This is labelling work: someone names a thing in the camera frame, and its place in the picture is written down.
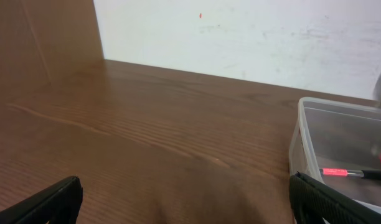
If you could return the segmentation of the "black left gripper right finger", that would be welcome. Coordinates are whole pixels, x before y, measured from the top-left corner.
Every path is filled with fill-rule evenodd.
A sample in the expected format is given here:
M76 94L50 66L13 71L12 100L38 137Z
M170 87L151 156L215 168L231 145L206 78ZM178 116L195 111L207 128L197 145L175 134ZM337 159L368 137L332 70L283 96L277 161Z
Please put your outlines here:
M304 173L289 178L289 200L300 224L381 224L380 213Z

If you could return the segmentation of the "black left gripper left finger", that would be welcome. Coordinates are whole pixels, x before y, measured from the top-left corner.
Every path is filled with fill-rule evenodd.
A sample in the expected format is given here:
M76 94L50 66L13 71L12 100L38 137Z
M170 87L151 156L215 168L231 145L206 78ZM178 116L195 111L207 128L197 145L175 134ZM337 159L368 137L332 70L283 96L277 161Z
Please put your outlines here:
M0 224L76 224L83 201L77 176L69 176L0 212Z

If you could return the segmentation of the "small hammer orange black handle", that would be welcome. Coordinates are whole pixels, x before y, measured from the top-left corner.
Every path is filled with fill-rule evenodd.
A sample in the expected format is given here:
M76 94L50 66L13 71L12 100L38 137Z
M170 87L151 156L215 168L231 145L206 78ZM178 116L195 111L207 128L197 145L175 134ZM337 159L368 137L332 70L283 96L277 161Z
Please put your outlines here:
M381 180L381 170L320 169L325 176L359 177L361 179Z

